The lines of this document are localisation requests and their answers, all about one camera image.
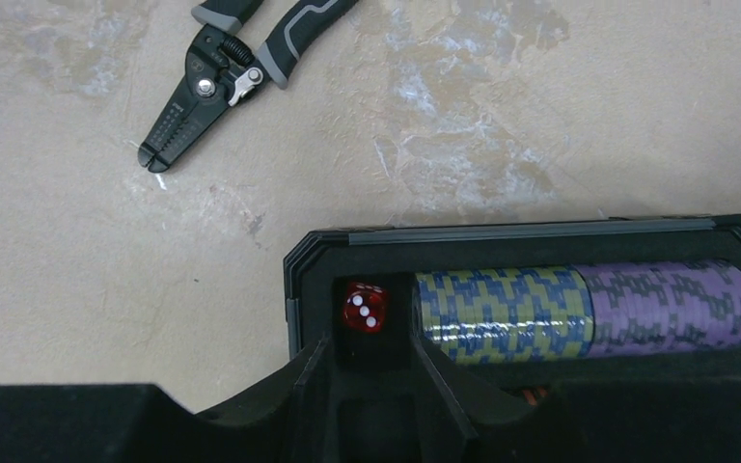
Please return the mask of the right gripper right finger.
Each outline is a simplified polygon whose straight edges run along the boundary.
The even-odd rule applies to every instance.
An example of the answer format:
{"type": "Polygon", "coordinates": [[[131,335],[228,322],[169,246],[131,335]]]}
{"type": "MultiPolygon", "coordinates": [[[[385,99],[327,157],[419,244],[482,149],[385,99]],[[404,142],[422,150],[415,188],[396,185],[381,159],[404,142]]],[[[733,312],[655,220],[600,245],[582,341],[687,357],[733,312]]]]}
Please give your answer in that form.
{"type": "Polygon", "coordinates": [[[431,462],[741,462],[741,379],[569,380],[537,404],[412,340],[439,404],[431,462]]]}

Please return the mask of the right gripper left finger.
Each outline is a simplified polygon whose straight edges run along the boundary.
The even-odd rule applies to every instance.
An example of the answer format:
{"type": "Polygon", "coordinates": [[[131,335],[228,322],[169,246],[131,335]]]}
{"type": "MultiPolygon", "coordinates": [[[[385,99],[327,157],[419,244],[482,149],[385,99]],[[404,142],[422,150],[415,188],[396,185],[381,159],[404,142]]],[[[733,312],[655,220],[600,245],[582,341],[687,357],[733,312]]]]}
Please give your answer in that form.
{"type": "Polygon", "coordinates": [[[330,343],[198,414],[154,384],[1,385],[0,462],[281,462],[330,343]]]}

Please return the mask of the red die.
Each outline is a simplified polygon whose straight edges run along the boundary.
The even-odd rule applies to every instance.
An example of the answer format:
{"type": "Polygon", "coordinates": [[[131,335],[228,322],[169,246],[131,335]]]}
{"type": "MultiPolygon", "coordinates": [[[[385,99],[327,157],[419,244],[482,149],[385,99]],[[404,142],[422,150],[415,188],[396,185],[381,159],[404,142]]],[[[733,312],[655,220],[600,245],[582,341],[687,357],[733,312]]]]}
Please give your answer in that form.
{"type": "Polygon", "coordinates": [[[343,324],[358,332],[378,333],[384,326],[389,303],[390,293],[386,288],[349,282],[343,303],[343,324]]]}

